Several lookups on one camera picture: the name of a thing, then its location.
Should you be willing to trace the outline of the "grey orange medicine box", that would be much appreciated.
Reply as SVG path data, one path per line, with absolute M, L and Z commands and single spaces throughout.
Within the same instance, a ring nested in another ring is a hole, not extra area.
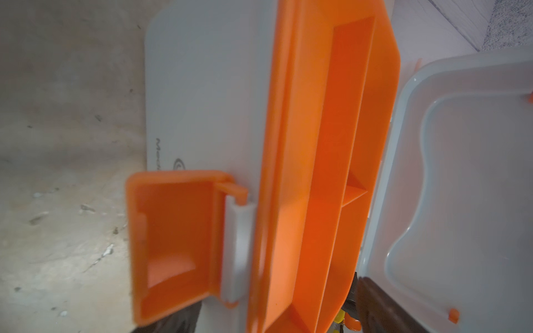
M 279 2 L 173 1 L 148 26 L 147 170 L 126 181 L 135 327 L 202 302 L 195 332 L 248 332 Z M 325 332 L 362 332 L 363 277 L 428 332 L 531 332 L 532 47 L 400 74 Z

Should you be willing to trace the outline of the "orange tray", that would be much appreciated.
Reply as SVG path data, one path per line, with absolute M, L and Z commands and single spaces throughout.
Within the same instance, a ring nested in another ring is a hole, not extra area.
M 280 1 L 248 332 L 325 332 L 351 288 L 398 87 L 383 1 Z

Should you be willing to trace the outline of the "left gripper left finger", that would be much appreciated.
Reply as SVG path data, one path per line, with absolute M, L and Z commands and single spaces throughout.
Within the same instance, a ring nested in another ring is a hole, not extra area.
M 202 302 L 197 302 L 148 326 L 136 327 L 132 333 L 195 332 Z

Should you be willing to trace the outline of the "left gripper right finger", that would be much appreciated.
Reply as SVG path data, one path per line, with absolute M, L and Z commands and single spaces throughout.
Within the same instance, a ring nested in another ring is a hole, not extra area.
M 363 332 L 428 333 L 418 321 L 368 277 L 358 279 L 355 302 Z

